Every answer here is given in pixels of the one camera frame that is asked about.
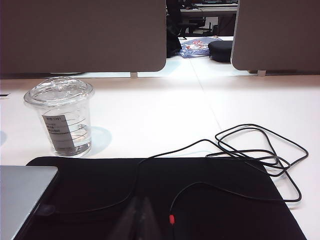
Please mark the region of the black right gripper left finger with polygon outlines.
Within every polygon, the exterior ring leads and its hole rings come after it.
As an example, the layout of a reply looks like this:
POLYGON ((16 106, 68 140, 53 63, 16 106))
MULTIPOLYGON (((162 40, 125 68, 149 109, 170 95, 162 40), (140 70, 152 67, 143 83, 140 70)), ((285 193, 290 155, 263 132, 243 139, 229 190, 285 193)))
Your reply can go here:
POLYGON ((134 240, 137 233, 139 200, 133 197, 118 223, 118 240, 134 240))

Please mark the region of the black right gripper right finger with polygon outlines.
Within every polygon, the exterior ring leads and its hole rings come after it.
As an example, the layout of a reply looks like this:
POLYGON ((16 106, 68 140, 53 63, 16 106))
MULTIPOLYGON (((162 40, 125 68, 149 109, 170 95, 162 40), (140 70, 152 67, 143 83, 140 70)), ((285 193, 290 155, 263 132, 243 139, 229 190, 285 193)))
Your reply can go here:
POLYGON ((138 240, 161 240, 162 233, 150 200, 145 197, 139 211, 137 224, 138 240))

